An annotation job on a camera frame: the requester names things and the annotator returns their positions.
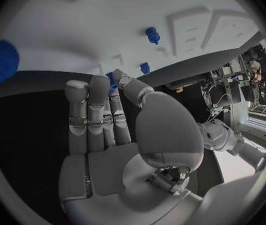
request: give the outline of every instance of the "blue object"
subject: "blue object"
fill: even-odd
[[[144,75],[149,75],[151,73],[151,68],[147,62],[140,65],[140,70]]]
[[[18,70],[20,56],[16,48],[5,40],[0,41],[0,83]]]
[[[160,40],[160,35],[156,31],[156,28],[149,27],[145,30],[145,34],[147,35],[147,38],[150,43],[158,45],[158,42]]]
[[[113,74],[112,72],[108,72],[106,76],[110,79],[110,90],[115,90],[118,88],[118,86],[113,81]]]

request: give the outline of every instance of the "robotic arm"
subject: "robotic arm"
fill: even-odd
[[[239,155],[244,161],[261,171],[266,165],[266,153],[245,142],[241,134],[234,131],[218,119],[199,124],[204,147],[209,150],[227,151],[233,156]]]

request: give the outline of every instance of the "dark floor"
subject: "dark floor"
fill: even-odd
[[[175,93],[159,87],[190,110],[197,122],[209,116],[199,86]],[[134,124],[139,109],[122,96],[123,107],[135,140]],[[69,104],[64,91],[46,91],[0,98],[0,167],[20,197],[55,225],[70,224],[58,199],[58,178],[68,155]],[[214,154],[206,150],[196,172],[197,193],[222,182]]]

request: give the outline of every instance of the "blue knob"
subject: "blue knob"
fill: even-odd
[[[15,47],[7,41],[0,41],[0,83],[12,77],[18,70],[20,56]]]
[[[147,35],[147,38],[150,43],[158,45],[158,42],[160,40],[160,35],[156,31],[156,28],[149,27],[145,30],[145,34]]]
[[[140,65],[140,70],[144,75],[149,75],[151,73],[151,68],[147,62]]]
[[[115,82],[113,81],[113,73],[112,72],[108,72],[106,74],[106,76],[110,79],[110,90],[115,90],[118,88],[118,86],[115,84]]]

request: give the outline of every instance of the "blue cap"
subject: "blue cap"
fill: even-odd
[[[150,43],[158,45],[158,42],[160,40],[160,35],[156,31],[156,28],[149,27],[145,30],[145,34],[147,35],[147,38]]]
[[[12,77],[18,70],[20,56],[15,47],[5,41],[0,41],[0,83]]]
[[[115,84],[115,82],[113,81],[113,73],[112,72],[108,72],[106,74],[106,76],[110,79],[110,90],[115,90],[118,88],[118,86]]]
[[[140,70],[144,75],[149,75],[151,73],[151,68],[147,62],[140,65]]]

